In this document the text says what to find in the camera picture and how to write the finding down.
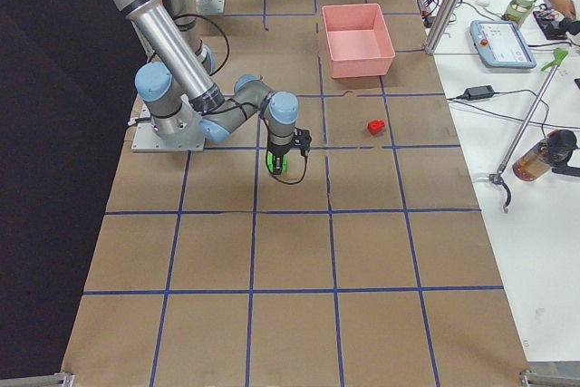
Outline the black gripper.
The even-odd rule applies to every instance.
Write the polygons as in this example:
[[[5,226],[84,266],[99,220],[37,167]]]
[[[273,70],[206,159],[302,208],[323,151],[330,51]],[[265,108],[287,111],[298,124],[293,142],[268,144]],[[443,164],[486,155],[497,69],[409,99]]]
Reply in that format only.
[[[276,156],[284,156],[293,147],[293,135],[280,137],[277,135],[269,135],[267,137],[266,153],[271,152]]]

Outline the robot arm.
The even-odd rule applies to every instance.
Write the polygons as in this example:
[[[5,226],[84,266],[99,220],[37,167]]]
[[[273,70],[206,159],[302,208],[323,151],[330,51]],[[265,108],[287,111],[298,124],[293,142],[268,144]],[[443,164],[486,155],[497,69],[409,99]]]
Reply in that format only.
[[[267,131],[266,168],[277,178],[288,151],[298,149],[306,157],[310,150],[309,132],[295,125],[298,100],[253,75],[242,76],[233,97],[224,97],[212,79],[219,67],[196,28],[199,1],[207,0],[113,0],[159,58],[135,76],[151,128],[170,138],[196,126],[206,140],[219,143],[257,115]]]

